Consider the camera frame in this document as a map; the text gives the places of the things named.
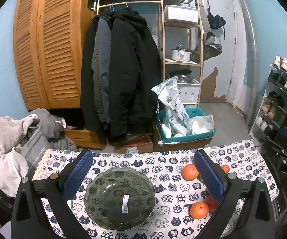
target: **table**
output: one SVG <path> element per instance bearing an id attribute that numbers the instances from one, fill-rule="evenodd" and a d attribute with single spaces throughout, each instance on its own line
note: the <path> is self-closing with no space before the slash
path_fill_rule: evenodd
<path id="1" fill-rule="evenodd" d="M 259 176 L 263 177 L 269 188 L 271 200 L 278 195 L 279 190 L 270 170 L 250 140 L 204 148 L 204 150 L 213 162 L 229 165 L 230 172 L 234 172 L 238 178 L 255 180 Z M 41 161 L 34 179 L 45 179 L 53 172 L 60 173 L 79 154 L 79 152 L 63 150 L 53 150 L 47 153 L 48 155 L 44 156 Z M 80 185 L 74 199 L 67 203 L 83 228 L 94 239 L 193 239 L 211 216 L 209 213 L 204 219 L 193 219 L 188 212 L 193 203 L 203 201 L 208 196 L 205 186 L 199 180 L 185 181 L 180 174 L 186 164 L 193 163 L 193 156 L 194 150 L 144 154 L 94 153 L 93 166 Z M 98 173 L 112 167 L 132 167 L 146 174 L 155 185 L 157 204 L 153 213 L 145 223 L 129 231 L 105 230 L 92 221 L 85 212 L 83 197 L 87 184 Z M 42 203 L 54 232 L 65 237 L 47 199 L 42 199 Z M 223 236 L 232 231 L 243 203 L 243 199 L 238 201 Z"/>

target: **white storage box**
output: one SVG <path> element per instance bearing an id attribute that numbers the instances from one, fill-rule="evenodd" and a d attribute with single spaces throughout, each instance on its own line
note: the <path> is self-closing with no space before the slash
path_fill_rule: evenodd
<path id="1" fill-rule="evenodd" d="M 201 84 L 195 79 L 189 83 L 178 83 L 179 98 L 183 104 L 197 105 L 200 89 Z"/>
<path id="2" fill-rule="evenodd" d="M 165 20 L 198 25 L 199 9 L 168 4 L 165 6 Z"/>

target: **door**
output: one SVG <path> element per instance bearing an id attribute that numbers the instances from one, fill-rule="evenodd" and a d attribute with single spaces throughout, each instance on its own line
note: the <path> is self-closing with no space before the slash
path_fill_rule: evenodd
<path id="1" fill-rule="evenodd" d="M 87 1 L 39 1 L 38 55 L 42 79 L 52 109 L 80 107 L 85 19 L 90 23 Z"/>
<path id="2" fill-rule="evenodd" d="M 13 27 L 15 69 L 28 110 L 49 109 L 37 51 L 37 9 L 38 0 L 17 0 Z"/>
<path id="3" fill-rule="evenodd" d="M 235 17 L 233 0 L 203 0 L 206 13 L 210 5 L 211 14 L 223 17 L 226 21 L 225 39 L 223 27 L 211 29 L 216 39 L 215 44 L 222 46 L 219 56 L 203 63 L 201 102 L 225 103 L 232 79 L 235 53 Z"/>

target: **gray floor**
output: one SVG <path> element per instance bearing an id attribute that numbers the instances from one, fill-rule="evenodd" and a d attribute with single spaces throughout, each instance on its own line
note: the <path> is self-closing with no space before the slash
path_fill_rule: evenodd
<path id="1" fill-rule="evenodd" d="M 206 115 L 212 114 L 216 125 L 216 135 L 208 146 L 231 144 L 248 137 L 248 126 L 235 109 L 225 103 L 200 103 Z"/>

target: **green glass bowl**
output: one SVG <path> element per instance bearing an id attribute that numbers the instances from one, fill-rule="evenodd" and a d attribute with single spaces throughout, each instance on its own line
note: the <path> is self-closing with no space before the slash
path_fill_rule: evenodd
<path id="1" fill-rule="evenodd" d="M 98 226 L 126 231 L 150 216 L 156 205 L 155 189 L 145 174 L 116 167 L 99 173 L 87 185 L 84 203 L 88 216 Z"/>

